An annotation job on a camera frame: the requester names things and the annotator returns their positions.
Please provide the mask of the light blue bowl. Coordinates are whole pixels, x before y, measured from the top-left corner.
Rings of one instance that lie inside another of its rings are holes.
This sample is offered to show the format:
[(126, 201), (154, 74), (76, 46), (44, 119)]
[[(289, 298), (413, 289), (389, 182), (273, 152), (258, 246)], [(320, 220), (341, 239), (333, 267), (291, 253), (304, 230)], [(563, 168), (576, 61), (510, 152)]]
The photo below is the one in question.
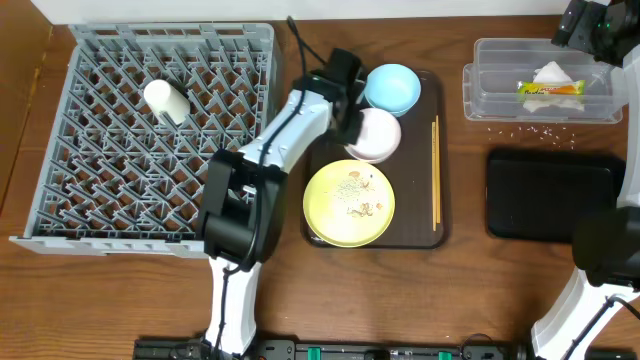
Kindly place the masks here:
[(385, 64), (369, 73), (364, 95), (372, 107), (400, 117), (419, 100), (421, 83), (410, 68), (401, 64)]

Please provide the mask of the yellow snack wrapper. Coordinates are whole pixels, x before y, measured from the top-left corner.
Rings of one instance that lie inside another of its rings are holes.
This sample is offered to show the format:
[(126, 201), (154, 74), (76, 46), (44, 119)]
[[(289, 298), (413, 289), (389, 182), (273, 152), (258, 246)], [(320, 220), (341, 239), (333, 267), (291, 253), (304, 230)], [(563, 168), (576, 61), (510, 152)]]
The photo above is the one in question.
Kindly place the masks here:
[(521, 95), (567, 95), (581, 96), (584, 94), (585, 81), (564, 83), (535, 83), (520, 81), (517, 93)]

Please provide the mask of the white cup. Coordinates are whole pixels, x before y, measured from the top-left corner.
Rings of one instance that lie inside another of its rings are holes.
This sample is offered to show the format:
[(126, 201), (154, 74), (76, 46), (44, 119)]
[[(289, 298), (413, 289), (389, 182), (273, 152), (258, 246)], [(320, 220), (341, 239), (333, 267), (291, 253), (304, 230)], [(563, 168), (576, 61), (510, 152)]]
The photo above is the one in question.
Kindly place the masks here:
[(161, 79), (149, 82), (143, 90), (143, 98), (153, 115), (163, 125), (167, 116), (171, 123), (182, 124), (190, 114), (189, 101), (169, 82)]

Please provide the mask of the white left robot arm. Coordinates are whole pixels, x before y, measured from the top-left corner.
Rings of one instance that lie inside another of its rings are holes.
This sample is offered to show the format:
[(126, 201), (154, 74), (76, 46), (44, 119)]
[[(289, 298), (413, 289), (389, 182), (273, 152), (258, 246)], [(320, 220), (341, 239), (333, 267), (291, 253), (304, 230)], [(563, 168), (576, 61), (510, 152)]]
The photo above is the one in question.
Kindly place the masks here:
[(251, 345), (259, 275), (282, 232), (289, 173), (325, 134), (341, 144), (356, 142), (365, 85), (360, 58), (335, 48), (320, 68), (302, 71), (286, 104), (254, 140), (209, 160), (195, 230), (213, 280), (202, 339), (207, 358), (239, 358)]

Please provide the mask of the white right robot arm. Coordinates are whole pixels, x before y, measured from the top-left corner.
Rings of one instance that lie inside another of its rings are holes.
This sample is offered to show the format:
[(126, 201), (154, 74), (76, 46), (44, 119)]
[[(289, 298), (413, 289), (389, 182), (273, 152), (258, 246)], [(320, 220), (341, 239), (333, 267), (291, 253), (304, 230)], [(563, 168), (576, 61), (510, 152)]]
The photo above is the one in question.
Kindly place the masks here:
[(616, 207), (577, 227), (571, 278), (518, 354), (584, 359), (616, 312), (639, 296), (639, 4), (572, 0), (552, 42), (621, 68), (628, 96), (626, 169)]

